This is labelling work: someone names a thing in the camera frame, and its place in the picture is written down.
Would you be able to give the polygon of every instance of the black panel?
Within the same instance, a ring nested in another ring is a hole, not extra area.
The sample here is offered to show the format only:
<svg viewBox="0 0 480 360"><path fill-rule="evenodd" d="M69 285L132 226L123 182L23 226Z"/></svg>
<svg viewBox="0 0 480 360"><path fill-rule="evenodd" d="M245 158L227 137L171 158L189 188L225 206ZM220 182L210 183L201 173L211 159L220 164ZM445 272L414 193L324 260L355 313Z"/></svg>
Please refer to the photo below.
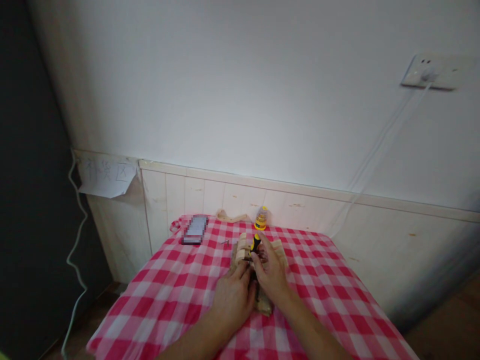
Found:
<svg viewBox="0 0 480 360"><path fill-rule="evenodd" d="M21 1L0 3L0 49L0 351L38 359L67 329L82 292L65 260L83 215L67 178L69 140ZM89 216L73 257L89 287L78 314L112 281Z"/></svg>

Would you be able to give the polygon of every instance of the white wall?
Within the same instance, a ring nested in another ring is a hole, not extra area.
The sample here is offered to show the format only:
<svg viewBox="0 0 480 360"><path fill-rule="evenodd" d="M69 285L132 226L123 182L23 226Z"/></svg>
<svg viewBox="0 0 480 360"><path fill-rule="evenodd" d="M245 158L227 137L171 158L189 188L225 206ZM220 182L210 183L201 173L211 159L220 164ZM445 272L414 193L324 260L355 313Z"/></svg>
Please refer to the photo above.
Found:
<svg viewBox="0 0 480 360"><path fill-rule="evenodd" d="M476 0L32 5L76 148L338 190L415 53L480 57ZM427 94L367 193L480 210L479 68Z"/></svg>

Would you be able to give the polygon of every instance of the floor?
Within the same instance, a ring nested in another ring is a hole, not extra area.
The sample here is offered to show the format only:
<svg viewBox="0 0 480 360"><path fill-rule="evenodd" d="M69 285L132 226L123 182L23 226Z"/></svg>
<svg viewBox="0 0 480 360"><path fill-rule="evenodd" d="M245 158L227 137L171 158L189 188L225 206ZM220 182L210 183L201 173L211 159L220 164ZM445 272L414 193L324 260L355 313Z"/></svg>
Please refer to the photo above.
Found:
<svg viewBox="0 0 480 360"><path fill-rule="evenodd" d="M405 335L420 360L479 360L479 339L480 276Z"/></svg>
<svg viewBox="0 0 480 360"><path fill-rule="evenodd" d="M125 288L126 285L124 284L118 282L113 283L98 297L91 308L75 321L71 329L70 338L66 344L68 360L95 359L93 355L87 353L87 342ZM58 339L41 360L63 360L61 354L63 342L63 337Z"/></svg>

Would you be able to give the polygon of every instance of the hand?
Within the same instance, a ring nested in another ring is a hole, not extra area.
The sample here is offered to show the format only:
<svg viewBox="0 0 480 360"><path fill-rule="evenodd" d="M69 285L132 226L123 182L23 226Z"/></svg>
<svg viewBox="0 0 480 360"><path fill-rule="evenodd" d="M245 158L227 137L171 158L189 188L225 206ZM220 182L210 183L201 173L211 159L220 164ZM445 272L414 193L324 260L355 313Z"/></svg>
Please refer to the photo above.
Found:
<svg viewBox="0 0 480 360"><path fill-rule="evenodd" d="M254 309L256 284L252 281L249 287L251 272L249 263L242 261L234 272L228 272L216 284L210 311L218 321L226 322L231 335L244 324Z"/></svg>
<svg viewBox="0 0 480 360"><path fill-rule="evenodd" d="M280 262L275 253L274 247L267 237L259 232L261 244L259 247L260 256L251 253L251 258L255 264L256 278L260 283L265 294L277 306L290 295L291 289L285 276L285 267Z"/></svg>

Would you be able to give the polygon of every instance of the left hand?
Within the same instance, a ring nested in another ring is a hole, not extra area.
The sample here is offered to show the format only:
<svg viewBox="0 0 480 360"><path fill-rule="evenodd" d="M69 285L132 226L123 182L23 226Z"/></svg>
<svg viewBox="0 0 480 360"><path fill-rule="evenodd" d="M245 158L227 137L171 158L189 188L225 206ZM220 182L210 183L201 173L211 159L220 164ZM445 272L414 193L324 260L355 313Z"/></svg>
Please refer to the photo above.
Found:
<svg viewBox="0 0 480 360"><path fill-rule="evenodd" d="M218 280L210 311L228 331L235 333L249 318L255 305L256 282L250 287L249 263L242 261L234 272L228 272Z"/></svg>

